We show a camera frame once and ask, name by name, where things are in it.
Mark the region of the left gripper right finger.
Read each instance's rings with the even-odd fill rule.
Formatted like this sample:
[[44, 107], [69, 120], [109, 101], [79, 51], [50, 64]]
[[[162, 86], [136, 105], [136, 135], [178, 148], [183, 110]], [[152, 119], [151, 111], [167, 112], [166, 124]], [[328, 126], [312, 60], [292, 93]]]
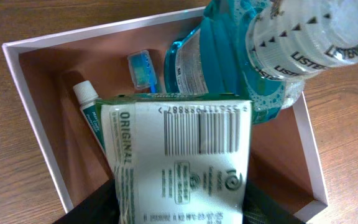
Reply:
[[288, 213], [250, 180], [242, 203], [243, 224], [305, 224]]

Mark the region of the blue white toothbrush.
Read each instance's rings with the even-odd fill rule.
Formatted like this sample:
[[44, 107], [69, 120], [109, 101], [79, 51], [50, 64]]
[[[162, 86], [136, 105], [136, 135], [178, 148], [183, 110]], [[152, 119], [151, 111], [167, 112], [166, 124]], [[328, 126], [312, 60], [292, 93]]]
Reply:
[[129, 71], [136, 90], [149, 88], [157, 92], [157, 76], [148, 50], [134, 52], [127, 56]]

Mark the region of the green white soap box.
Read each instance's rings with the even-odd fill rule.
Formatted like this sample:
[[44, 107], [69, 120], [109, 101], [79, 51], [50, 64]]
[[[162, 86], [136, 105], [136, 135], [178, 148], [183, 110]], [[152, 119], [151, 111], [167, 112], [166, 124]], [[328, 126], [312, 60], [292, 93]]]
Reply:
[[233, 94], [98, 100], [120, 223], [242, 223], [253, 102]]

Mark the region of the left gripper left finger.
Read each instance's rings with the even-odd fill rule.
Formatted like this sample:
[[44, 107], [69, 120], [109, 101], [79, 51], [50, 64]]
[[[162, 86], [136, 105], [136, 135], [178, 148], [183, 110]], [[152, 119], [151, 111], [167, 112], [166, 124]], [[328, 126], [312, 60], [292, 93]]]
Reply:
[[118, 224], [119, 217], [115, 182], [111, 179], [53, 224]]

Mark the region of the blue mouthwash bottle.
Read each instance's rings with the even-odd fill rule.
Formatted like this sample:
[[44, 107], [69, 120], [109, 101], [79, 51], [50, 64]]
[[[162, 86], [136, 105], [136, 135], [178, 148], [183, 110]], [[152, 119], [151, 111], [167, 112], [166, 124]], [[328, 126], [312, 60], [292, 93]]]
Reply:
[[307, 79], [358, 63], [358, 1], [211, 1], [165, 56], [169, 93], [234, 93], [253, 122], [291, 107]]

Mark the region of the teal toothpaste tube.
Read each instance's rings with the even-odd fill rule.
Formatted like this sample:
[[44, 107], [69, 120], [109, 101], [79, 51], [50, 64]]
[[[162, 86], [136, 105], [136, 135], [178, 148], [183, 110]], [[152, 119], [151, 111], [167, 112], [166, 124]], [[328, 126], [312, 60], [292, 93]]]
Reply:
[[85, 118], [88, 126], [96, 138], [99, 147], [105, 154], [104, 139], [101, 129], [101, 123], [96, 111], [96, 100], [99, 95], [89, 80], [80, 82], [73, 86], [74, 94], [80, 105], [80, 111]]

